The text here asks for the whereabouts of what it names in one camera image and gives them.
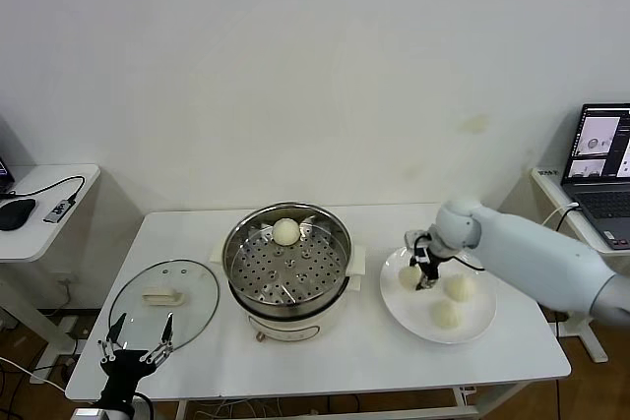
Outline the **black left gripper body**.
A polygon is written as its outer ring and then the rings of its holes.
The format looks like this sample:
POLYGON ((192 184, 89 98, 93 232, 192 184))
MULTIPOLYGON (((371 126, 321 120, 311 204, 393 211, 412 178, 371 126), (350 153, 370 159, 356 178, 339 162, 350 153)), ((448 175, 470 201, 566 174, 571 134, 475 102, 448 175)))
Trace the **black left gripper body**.
POLYGON ((100 368, 107 376, 100 394, 102 401, 131 401, 138 383, 152 375, 156 363, 146 359, 146 350, 115 350, 100 361, 100 368))

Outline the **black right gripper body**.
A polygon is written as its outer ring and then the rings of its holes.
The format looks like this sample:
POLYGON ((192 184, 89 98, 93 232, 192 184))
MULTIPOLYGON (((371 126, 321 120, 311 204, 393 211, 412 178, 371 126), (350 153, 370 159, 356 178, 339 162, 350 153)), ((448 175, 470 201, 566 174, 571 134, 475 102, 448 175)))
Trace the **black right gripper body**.
POLYGON ((416 236, 416 262, 421 271, 421 282, 436 282, 439 266, 451 258, 451 248, 435 233, 420 231, 416 236))

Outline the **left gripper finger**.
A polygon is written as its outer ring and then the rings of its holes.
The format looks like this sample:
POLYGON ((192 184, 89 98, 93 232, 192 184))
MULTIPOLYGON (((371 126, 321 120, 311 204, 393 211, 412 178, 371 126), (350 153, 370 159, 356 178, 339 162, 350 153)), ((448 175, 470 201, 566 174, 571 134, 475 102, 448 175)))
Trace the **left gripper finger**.
POLYGON ((122 313, 116 322, 108 329, 105 339, 100 339, 97 344, 101 352, 100 364, 116 360, 117 356, 124 352, 123 347, 118 343, 118 338, 122 332, 126 314, 122 313))
POLYGON ((153 364, 159 367, 172 353, 173 351, 173 313, 169 312, 166 318, 166 323, 161 334, 159 344, 148 353, 144 354, 140 361, 153 364))

